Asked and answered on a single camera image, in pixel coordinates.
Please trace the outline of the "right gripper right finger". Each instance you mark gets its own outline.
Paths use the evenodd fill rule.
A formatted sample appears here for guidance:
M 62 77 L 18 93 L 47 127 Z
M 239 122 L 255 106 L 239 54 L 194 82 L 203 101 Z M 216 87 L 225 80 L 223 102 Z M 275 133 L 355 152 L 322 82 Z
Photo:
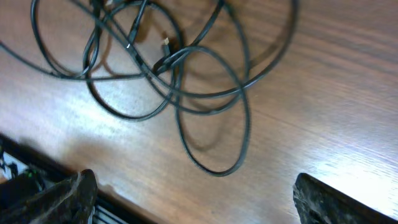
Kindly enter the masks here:
M 389 217 L 307 173 L 293 185 L 293 201 L 304 224 L 397 224 Z

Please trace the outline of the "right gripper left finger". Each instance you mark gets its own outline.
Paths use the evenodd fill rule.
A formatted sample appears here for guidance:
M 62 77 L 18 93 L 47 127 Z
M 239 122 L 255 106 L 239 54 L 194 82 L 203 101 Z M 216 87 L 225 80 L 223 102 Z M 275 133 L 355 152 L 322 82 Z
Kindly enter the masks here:
M 1 223 L 90 223 L 97 193 L 96 177 L 86 169 L 1 212 Z

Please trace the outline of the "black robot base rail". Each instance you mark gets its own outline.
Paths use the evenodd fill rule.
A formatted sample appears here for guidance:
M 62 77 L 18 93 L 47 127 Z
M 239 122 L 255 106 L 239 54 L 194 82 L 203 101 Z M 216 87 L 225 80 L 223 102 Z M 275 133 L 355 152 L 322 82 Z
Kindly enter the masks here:
M 70 172 L 1 135 L 1 223 L 152 223 L 99 191 L 91 169 Z

